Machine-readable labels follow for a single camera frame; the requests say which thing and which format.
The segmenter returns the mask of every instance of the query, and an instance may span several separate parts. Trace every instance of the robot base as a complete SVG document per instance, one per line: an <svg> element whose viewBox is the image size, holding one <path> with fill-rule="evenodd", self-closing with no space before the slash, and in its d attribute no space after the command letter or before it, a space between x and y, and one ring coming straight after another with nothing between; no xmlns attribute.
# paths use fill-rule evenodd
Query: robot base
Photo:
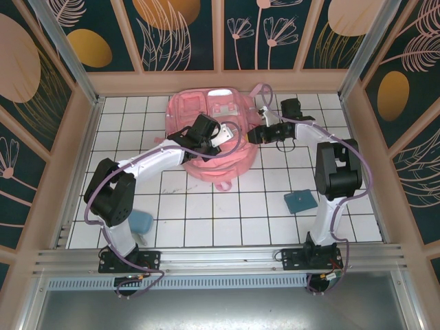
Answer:
<svg viewBox="0 0 440 330"><path fill-rule="evenodd" d="M307 233L307 238L299 249L282 249L281 259L284 270L332 270L335 266L342 269L341 251L332 245L315 245Z"/></svg>
<svg viewBox="0 0 440 330"><path fill-rule="evenodd" d="M123 261L121 261L113 251L108 250L99 254L99 268L100 274L120 274L132 273L139 274L139 269L135 269ZM159 251L139 251L138 247L125 257L126 260L135 265L158 270L160 266L160 252Z"/></svg>

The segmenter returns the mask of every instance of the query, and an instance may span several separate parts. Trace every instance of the metal rail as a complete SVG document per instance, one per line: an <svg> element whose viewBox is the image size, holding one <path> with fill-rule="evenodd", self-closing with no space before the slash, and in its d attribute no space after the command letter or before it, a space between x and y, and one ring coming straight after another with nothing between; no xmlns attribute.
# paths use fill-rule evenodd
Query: metal rail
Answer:
<svg viewBox="0 0 440 330"><path fill-rule="evenodd" d="M283 247L214 247L161 249L160 269L167 276L285 274L281 262L274 259ZM341 245L342 258L346 250ZM43 250L38 253L34 277L111 276L98 273L98 249ZM349 272L393 271L406 268L400 245L353 243L350 245Z"/></svg>

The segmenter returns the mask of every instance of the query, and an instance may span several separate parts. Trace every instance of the floor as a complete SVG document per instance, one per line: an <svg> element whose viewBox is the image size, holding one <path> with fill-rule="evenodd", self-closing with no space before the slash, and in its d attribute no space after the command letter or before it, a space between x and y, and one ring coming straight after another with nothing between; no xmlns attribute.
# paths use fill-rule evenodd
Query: floor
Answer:
<svg viewBox="0 0 440 330"><path fill-rule="evenodd" d="M305 116L313 116L339 138L349 130L336 94L277 94L276 104L298 96ZM168 96L107 98L85 175L84 193L98 162L138 155L165 137ZM256 106L262 107L261 97ZM279 144L291 150L292 141ZM274 144L262 145L252 168L233 181L229 192L199 181L178 166L136 186L134 208L153 215L148 248L283 245L302 243L311 229L316 209L290 214L283 196L293 190L312 190L314 155L301 143L284 153ZM81 195L67 248L101 248L106 245L99 226L84 222ZM369 198L352 201L344 211L337 234L350 242L382 241Z"/></svg>

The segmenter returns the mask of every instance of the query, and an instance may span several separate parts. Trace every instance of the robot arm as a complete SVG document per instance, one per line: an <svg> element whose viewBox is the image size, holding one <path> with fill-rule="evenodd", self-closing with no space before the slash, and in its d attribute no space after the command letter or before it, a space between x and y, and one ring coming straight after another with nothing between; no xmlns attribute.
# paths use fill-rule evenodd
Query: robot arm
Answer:
<svg viewBox="0 0 440 330"><path fill-rule="evenodd" d="M282 101L281 110L285 118L300 121L313 120L312 117L302 115L300 103L296 98ZM265 115L265 112L267 109L262 109L260 112L262 117L270 118ZM359 159L348 148L308 124L281 122L269 126L261 125L252 129L247 134L247 138L254 144L294 138L305 143L313 151L316 156L315 184L320 201L316 220L307 239L313 246L327 246L335 243L330 233L331 220L336 206L343 199L352 197L362 185ZM358 143L353 139L345 140L345 142L355 149L358 148ZM338 228L344 207L345 205L339 209L336 215L333 227L335 231Z"/></svg>
<svg viewBox="0 0 440 330"><path fill-rule="evenodd" d="M169 135L155 149L182 146L205 155L217 155L221 152L219 145L232 138L233 134L225 124L220 125L212 118L201 114L193 126ZM84 196L85 202L88 203L90 196L105 177L118 168L132 164L104 186L91 205L91 211L102 219L103 230L106 231L111 244L123 257L137 249L128 222L128 216L133 209L136 182L145 181L168 168L196 158L192 153L179 148L166 149L139 160L144 154L120 162L114 162L109 158L102 160Z"/></svg>

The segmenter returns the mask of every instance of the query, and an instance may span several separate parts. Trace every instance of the blue block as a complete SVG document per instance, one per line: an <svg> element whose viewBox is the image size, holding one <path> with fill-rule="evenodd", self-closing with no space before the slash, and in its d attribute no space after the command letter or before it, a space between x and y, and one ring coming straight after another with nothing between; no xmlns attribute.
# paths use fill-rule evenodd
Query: blue block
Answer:
<svg viewBox="0 0 440 330"><path fill-rule="evenodd" d="M153 216L138 210L132 210L129 215L129 225L131 232L139 235L146 234L153 225Z"/></svg>
<svg viewBox="0 0 440 330"><path fill-rule="evenodd" d="M310 210L318 206L311 191L298 190L284 195L284 200L289 208L290 214Z"/></svg>

